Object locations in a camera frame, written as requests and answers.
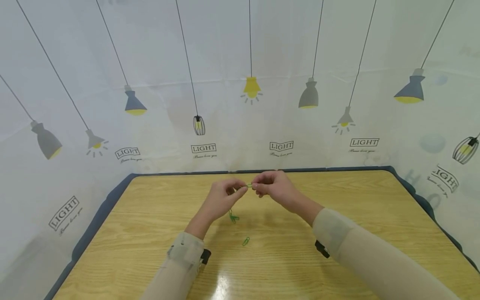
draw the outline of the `white backdrop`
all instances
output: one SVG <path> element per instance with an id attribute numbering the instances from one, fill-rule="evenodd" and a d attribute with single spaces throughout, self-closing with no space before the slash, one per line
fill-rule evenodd
<path id="1" fill-rule="evenodd" d="M 480 157 L 453 156 L 480 132 L 480 2 L 451 4 L 2 1 L 0 295 L 42 299 L 130 173 L 391 165 L 479 264 Z M 423 100 L 397 101 L 424 60 Z"/>

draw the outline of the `beige sleeve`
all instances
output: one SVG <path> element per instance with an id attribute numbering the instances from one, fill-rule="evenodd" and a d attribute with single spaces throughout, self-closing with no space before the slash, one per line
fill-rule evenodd
<path id="1" fill-rule="evenodd" d="M 458 299 L 438 279 L 381 238 L 330 209 L 313 222 L 317 240 L 385 300 Z"/>
<path id="2" fill-rule="evenodd" d="M 186 299 L 197 276 L 203 251 L 204 242 L 201 239 L 186 232 L 180 233 L 141 299 Z"/>

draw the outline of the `lamp illustration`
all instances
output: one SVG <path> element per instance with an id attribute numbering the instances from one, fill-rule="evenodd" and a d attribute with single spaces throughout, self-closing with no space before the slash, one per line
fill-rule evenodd
<path id="1" fill-rule="evenodd" d="M 32 116 L 28 113 L 25 106 L 22 104 L 22 102 L 17 97 L 15 92 L 10 88 L 10 86 L 5 81 L 2 75 L 0 75 L 0 78 L 5 83 L 5 85 L 10 90 L 10 92 L 15 97 L 15 99 L 17 99 L 18 103 L 23 108 L 23 110 L 25 111 L 27 116 L 30 118 L 30 120 L 32 120 L 32 122 L 30 123 L 30 125 L 32 126 L 32 131 L 36 133 L 38 146 L 40 147 L 40 150 L 42 150 L 42 153 L 45 156 L 45 158 L 52 159 L 55 156 L 57 156 L 57 154 L 60 152 L 60 149 L 62 147 L 62 144 L 60 143 L 60 141 L 52 132 L 46 130 L 45 127 L 43 127 L 43 123 L 37 123 L 37 121 L 35 121 L 32 118 Z"/>
<path id="2" fill-rule="evenodd" d="M 357 75 L 355 76 L 355 82 L 353 83 L 352 94 L 350 95 L 350 101 L 348 103 L 348 106 L 345 107 L 345 112 L 340 117 L 340 119 L 338 120 L 336 125 L 332 126 L 332 128 L 336 128 L 335 133 L 339 133 L 340 135 L 343 134 L 344 129 L 347 132 L 350 132 L 350 126 L 356 126 L 356 124 L 353 123 L 352 117 L 350 116 L 350 107 L 351 107 L 351 104 L 352 104 L 353 93 L 355 92 L 355 87 L 357 86 L 357 80 L 359 78 L 360 68 L 361 68 L 361 61 L 363 59 L 363 54 L 365 53 L 365 46 L 367 45 L 368 33 L 370 32 L 370 27 L 372 25 L 372 20 L 373 20 L 373 13 L 375 12 L 375 6 L 376 5 L 377 5 L 377 0 L 375 0 L 374 3 L 373 3 L 372 15 L 370 16 L 370 22 L 368 23 L 367 35 L 365 36 L 365 42 L 363 43 L 363 49 L 362 49 L 361 55 L 360 55 L 359 67 L 357 69 Z"/>
<path id="3" fill-rule="evenodd" d="M 322 23 L 322 12 L 324 10 L 324 0 L 320 9 L 320 21 L 318 22 L 317 44 L 315 47 L 315 57 L 313 58 L 313 72 L 311 78 L 308 79 L 307 88 L 300 96 L 299 108 L 314 108 L 318 106 L 318 91 L 315 88 L 317 82 L 313 78 L 315 75 L 315 61 L 317 60 L 318 38 L 320 36 L 320 24 Z"/>
<path id="4" fill-rule="evenodd" d="M 28 22 L 28 25 L 30 26 L 30 28 L 32 29 L 32 32 L 33 34 L 35 35 L 38 43 L 40 44 L 40 46 L 42 47 L 43 49 L 43 52 L 45 53 L 45 56 L 47 57 L 49 63 L 50 63 L 50 66 L 52 67 L 53 71 L 55 72 L 57 78 L 59 79 L 63 89 L 65 90 L 65 93 L 67 94 L 68 98 L 70 99 L 70 101 L 72 102 L 73 104 L 73 107 L 75 108 L 75 110 L 77 111 L 77 114 L 78 116 L 80 117 L 80 119 L 82 120 L 83 124 L 85 125 L 85 127 L 87 128 L 87 135 L 88 135 L 88 148 L 95 148 L 95 149 L 98 149 L 100 148 L 100 146 L 102 144 L 106 144 L 108 143 L 108 141 L 104 141 L 104 139 L 101 139 L 95 135 L 93 135 L 93 133 L 91 132 L 90 128 L 88 128 L 87 126 L 87 123 L 85 122 L 84 118 L 82 117 L 80 111 L 78 110 L 74 100 L 72 99 L 72 96 L 70 95 L 70 93 L 68 92 L 67 90 L 67 87 L 65 86 L 65 84 L 63 83 L 63 80 L 61 79 L 60 75 L 58 74 L 57 72 L 57 69 L 55 69 L 55 66 L 53 65 L 53 62 L 52 60 L 50 59 L 50 56 L 48 56 L 48 53 L 47 51 L 45 50 L 45 47 L 43 47 L 43 44 L 42 44 L 42 41 L 40 41 L 40 38 L 38 37 L 38 35 L 36 34 L 35 32 L 35 29 L 33 28 L 32 24 L 30 23 L 30 20 L 28 19 L 27 15 L 25 14 L 25 11 L 24 9 L 22 8 L 22 6 L 20 5 L 19 1 L 16 0 L 17 4 L 18 4 L 18 7 L 20 8 L 20 10 L 22 11 L 22 14 L 24 15 L 26 21 Z M 51 132 L 45 130 L 43 128 L 43 124 L 42 123 L 34 123 L 35 121 L 32 119 L 32 131 L 37 133 L 38 134 L 38 140 L 39 140 L 39 143 L 40 143 L 40 139 L 42 139 L 42 145 L 40 146 L 40 148 L 42 149 L 42 151 L 47 151 L 47 153 L 51 153 L 51 149 L 49 147 L 46 146 L 46 143 L 47 142 L 43 142 L 43 141 L 48 141 L 48 143 L 50 145 L 53 145 L 52 147 L 55 148 L 56 146 L 58 146 L 58 144 L 60 144 L 60 142 L 58 142 L 58 140 L 55 138 L 52 138 L 53 134 L 51 134 Z"/>
<path id="5" fill-rule="evenodd" d="M 195 129 L 195 133 L 197 135 L 204 135 L 205 134 L 204 119 L 200 116 L 194 116 L 193 117 L 193 128 Z"/>
<path id="6" fill-rule="evenodd" d="M 461 141 L 455 147 L 452 158 L 462 165 L 470 161 L 479 147 L 479 136 L 480 133 L 476 137 L 469 136 Z"/>
<path id="7" fill-rule="evenodd" d="M 253 100 L 259 102 L 258 96 L 263 96 L 260 93 L 262 90 L 257 83 L 257 77 L 253 76 L 253 67 L 252 67 L 252 11 L 250 9 L 250 0 L 248 0 L 248 26 L 249 26 L 249 36 L 250 36 L 250 77 L 247 77 L 247 82 L 245 83 L 245 88 L 243 89 L 244 94 L 240 97 L 246 97 L 245 103 L 250 100 L 250 105 L 253 105 Z"/>
<path id="8" fill-rule="evenodd" d="M 195 89 L 193 88 L 192 71 L 190 70 L 190 62 L 188 60 L 187 44 L 185 43 L 185 35 L 183 34 L 183 26 L 181 24 L 179 3 L 177 0 L 175 0 L 175 3 L 177 4 L 177 12 L 179 14 L 181 36 L 183 38 L 183 46 L 185 47 L 185 56 L 187 57 L 188 73 L 190 74 L 190 83 L 192 84 L 193 101 L 195 103 L 195 111 L 197 112 L 197 114 L 193 117 L 193 130 L 195 131 L 196 135 L 205 135 L 204 119 L 198 115 L 197 99 L 195 98 Z"/>
<path id="9" fill-rule="evenodd" d="M 108 36 L 110 37 L 110 41 L 112 42 L 113 50 L 115 51 L 115 54 L 117 55 L 117 60 L 119 61 L 123 78 L 125 79 L 125 94 L 127 94 L 128 96 L 127 105 L 125 106 L 125 111 L 131 114 L 132 116 L 141 116 L 147 111 L 147 108 L 140 102 L 140 100 L 138 100 L 138 98 L 135 96 L 135 91 L 132 91 L 132 88 L 128 85 L 127 77 L 125 76 L 125 72 L 121 65 L 117 48 L 115 48 L 112 35 L 110 34 L 110 30 L 108 29 L 108 26 L 107 26 L 107 21 L 105 21 L 105 17 L 103 15 L 102 9 L 100 8 L 100 4 L 98 3 L 98 0 L 95 0 L 95 1 L 98 6 L 98 10 L 100 11 L 100 14 L 102 15 L 103 23 L 105 24 L 105 28 L 107 29 Z"/>
<path id="10" fill-rule="evenodd" d="M 448 13 L 452 8 L 453 2 L 455 2 L 455 0 L 452 0 L 450 7 L 448 7 L 447 13 L 445 14 L 445 17 L 442 23 L 440 24 L 440 28 L 438 28 L 437 34 L 433 38 L 433 42 L 430 45 L 427 55 L 425 56 L 425 59 L 423 60 L 423 63 L 421 64 L 420 68 L 415 69 L 415 71 L 413 71 L 413 74 L 410 76 L 410 82 L 407 85 L 405 85 L 398 93 L 395 94 L 394 98 L 398 102 L 411 104 L 411 103 L 419 103 L 424 100 L 423 88 L 421 86 L 421 81 L 425 79 L 425 77 L 423 76 L 423 66 L 425 65 L 428 55 L 430 54 L 430 51 L 432 50 L 432 47 L 435 44 L 435 41 L 437 40 L 438 34 L 440 33 L 440 30 L 442 29 L 442 26 L 444 25 L 445 20 L 447 19 Z"/>
<path id="11" fill-rule="evenodd" d="M 125 111 L 133 116 L 141 116 L 146 112 L 146 107 L 138 100 L 135 96 L 135 91 L 132 91 L 132 88 L 127 84 L 125 86 L 125 94 L 127 94 L 127 106 L 125 106 Z"/>

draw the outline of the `right hand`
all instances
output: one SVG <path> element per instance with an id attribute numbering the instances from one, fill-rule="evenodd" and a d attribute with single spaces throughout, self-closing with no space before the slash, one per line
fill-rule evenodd
<path id="1" fill-rule="evenodd" d="M 252 180 L 252 189 L 262 198 L 269 195 L 275 202 L 291 213 L 298 213 L 298 201 L 305 196 L 300 193 L 283 171 L 266 171 Z"/>

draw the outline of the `wooden table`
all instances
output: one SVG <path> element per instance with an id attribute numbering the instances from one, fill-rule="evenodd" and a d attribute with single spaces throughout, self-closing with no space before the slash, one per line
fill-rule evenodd
<path id="1" fill-rule="evenodd" d="M 135 178 L 55 299 L 137 299 L 213 181 L 255 174 Z M 479 274 L 386 171 L 289 173 L 307 196 L 399 248 L 461 299 L 480 295 Z M 350 271 L 314 247 L 311 228 L 253 191 L 237 202 L 233 224 L 217 220 L 212 252 L 188 299 L 376 299 Z M 250 242 L 242 246 L 246 237 Z"/>

